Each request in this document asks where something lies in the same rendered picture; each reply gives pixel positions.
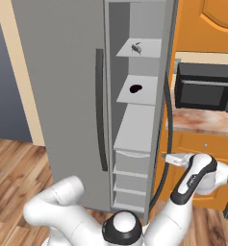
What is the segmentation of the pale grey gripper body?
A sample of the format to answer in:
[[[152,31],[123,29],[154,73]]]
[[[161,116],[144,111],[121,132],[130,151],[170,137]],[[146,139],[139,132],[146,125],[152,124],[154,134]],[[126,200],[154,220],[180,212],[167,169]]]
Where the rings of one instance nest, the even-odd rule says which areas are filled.
[[[191,154],[165,154],[165,162],[176,166],[186,166]]]

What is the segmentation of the pale grey fridge drawer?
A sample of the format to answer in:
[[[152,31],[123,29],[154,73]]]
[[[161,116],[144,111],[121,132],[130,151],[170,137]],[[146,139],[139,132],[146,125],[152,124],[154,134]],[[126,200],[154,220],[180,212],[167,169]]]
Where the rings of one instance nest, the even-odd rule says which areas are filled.
[[[146,175],[148,172],[150,156],[135,152],[115,152],[115,165],[118,171]]]

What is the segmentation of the grey side-by-side fridge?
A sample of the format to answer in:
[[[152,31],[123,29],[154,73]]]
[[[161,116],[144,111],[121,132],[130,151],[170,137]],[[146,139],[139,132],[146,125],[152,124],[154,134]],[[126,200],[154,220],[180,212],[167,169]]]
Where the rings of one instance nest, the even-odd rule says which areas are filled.
[[[143,218],[147,191],[146,175],[118,171],[115,152],[151,153],[155,105],[118,103],[117,98],[128,75],[159,76],[159,58],[118,57],[128,38],[162,40],[166,0],[103,0],[105,40],[104,119],[108,136],[107,162],[111,208],[129,209]]]

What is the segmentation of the grey fridge shelf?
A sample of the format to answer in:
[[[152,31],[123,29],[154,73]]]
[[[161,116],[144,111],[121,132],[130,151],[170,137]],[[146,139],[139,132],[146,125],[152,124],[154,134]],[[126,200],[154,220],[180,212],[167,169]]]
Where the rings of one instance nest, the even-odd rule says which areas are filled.
[[[132,45],[139,42],[141,54],[132,50]],[[162,41],[156,38],[128,38],[116,54],[118,57],[159,58]]]
[[[158,78],[152,76],[128,75],[117,98],[118,103],[154,106],[156,102]],[[131,93],[132,85],[142,85],[142,90]]]

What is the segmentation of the grey fridge door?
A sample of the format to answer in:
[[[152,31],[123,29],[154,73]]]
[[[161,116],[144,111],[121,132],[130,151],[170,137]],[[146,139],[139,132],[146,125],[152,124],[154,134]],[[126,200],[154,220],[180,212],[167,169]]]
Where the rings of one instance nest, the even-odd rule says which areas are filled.
[[[150,201],[154,194],[154,178],[156,175],[156,157],[159,148],[160,131],[162,128],[163,113],[164,113],[164,84],[166,81],[165,74],[169,70],[174,27],[177,13],[178,0],[166,0],[165,3],[165,22],[164,33],[162,38],[162,51],[159,68],[159,76],[157,82],[156,103],[154,112],[154,123],[151,143],[151,153],[148,168],[147,191],[145,198],[145,213],[143,216],[143,224],[146,225],[149,221]]]

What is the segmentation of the grey freezer door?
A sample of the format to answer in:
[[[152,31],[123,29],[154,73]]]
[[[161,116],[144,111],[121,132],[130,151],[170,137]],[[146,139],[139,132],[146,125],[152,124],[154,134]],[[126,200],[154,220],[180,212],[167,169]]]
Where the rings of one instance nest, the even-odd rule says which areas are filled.
[[[111,208],[96,127],[95,53],[105,51],[103,0],[12,0],[54,181],[78,176],[80,204]]]

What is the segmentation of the orange drawer front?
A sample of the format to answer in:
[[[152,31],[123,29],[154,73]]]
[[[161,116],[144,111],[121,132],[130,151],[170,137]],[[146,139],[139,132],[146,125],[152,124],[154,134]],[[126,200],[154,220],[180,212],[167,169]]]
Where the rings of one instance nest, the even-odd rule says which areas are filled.
[[[208,143],[208,148],[203,146],[205,143]],[[228,160],[228,136],[181,133],[176,147],[182,151],[205,152]]]

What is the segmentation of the black microwave oven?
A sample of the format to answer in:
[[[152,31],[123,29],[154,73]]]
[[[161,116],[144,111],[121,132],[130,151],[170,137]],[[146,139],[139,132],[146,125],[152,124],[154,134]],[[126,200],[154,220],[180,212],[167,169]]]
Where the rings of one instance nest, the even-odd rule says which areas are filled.
[[[228,64],[179,62],[174,96],[177,109],[228,112]]]

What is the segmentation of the orange wall cupboard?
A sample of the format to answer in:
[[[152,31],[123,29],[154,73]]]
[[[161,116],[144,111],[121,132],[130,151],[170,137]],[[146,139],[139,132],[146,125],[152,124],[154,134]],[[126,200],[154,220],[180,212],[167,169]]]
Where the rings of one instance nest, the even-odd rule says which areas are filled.
[[[228,53],[228,0],[179,0],[179,52]]]

